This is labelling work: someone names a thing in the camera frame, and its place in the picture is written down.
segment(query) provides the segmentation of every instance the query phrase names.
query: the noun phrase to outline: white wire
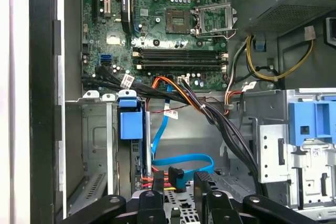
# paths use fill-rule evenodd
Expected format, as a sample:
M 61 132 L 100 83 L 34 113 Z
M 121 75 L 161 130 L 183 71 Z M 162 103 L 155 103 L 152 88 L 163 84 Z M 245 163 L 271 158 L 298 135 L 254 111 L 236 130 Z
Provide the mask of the white wire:
M 232 65 L 231 65 L 231 71 L 230 71 L 230 82 L 229 82 L 229 85 L 227 86 L 227 89 L 225 91 L 224 103 L 226 102 L 226 97 L 229 94 L 231 86 L 233 85 L 233 77 L 234 77 L 234 74 L 235 74 L 235 69 L 234 69 L 235 62 L 236 62 L 238 56 L 240 55 L 241 51 L 244 49 L 245 45 L 247 44 L 247 40 L 248 40 L 248 37 L 245 39 L 244 43 L 238 49 L 238 51 L 236 52 L 236 54 L 233 57 Z

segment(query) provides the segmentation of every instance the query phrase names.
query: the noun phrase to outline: label sticker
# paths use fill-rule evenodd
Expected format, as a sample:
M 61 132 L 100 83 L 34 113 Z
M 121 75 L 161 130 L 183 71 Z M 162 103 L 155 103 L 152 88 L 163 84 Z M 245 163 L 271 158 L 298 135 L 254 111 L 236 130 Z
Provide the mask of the label sticker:
M 246 90 L 249 90 L 249 89 L 254 89 L 254 87 L 256 86 L 257 82 L 256 81 L 252 81 L 250 82 L 248 85 L 246 85 L 242 92 L 245 92 Z
M 179 119 L 178 112 L 176 110 L 169 110 L 169 108 L 169 103 L 165 103 L 163 115 L 168 116 L 172 119 Z
M 122 78 L 120 87 L 124 89 L 129 89 L 132 86 L 133 81 L 134 81 L 134 77 L 126 73 L 124 75 L 124 78 Z

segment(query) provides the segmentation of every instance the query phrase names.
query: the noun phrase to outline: blue sata port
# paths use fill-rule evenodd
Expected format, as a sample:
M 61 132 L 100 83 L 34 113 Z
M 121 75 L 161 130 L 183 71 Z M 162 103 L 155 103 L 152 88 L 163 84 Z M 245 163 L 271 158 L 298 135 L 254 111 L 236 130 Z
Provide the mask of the blue sata port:
M 111 65 L 112 55 L 100 55 L 100 64 L 101 65 Z

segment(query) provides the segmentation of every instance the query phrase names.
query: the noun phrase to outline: capacitor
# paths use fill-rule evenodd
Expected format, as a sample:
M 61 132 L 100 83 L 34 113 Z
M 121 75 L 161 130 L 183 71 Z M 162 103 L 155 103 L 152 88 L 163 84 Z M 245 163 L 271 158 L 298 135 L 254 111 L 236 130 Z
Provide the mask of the capacitor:
M 179 40 L 177 40 L 176 42 L 175 42 L 175 47 L 177 48 L 177 47 L 180 47 L 180 45 L 181 45 L 181 42 L 179 41 Z

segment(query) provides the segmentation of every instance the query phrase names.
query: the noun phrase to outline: white label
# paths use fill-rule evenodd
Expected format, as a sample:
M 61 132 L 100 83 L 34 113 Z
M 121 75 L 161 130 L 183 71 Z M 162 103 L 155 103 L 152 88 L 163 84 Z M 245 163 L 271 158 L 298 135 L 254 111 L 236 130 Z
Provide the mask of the white label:
M 304 29 L 304 40 L 313 40 L 316 39 L 315 29 L 314 26 L 307 26 Z
M 172 119 L 179 119 L 178 112 L 176 110 L 169 110 L 169 108 L 169 103 L 165 103 L 163 115 L 168 116 Z
M 243 88 L 242 92 L 245 92 L 246 90 L 249 90 L 249 89 L 254 89 L 254 87 L 255 87 L 256 84 L 257 84 L 256 81 L 252 81 L 252 82 L 250 82 L 249 85 L 246 85 L 246 86 Z
M 120 87 L 124 89 L 129 89 L 132 86 L 133 81 L 134 81 L 134 77 L 126 73 L 124 75 L 124 78 L 122 78 Z

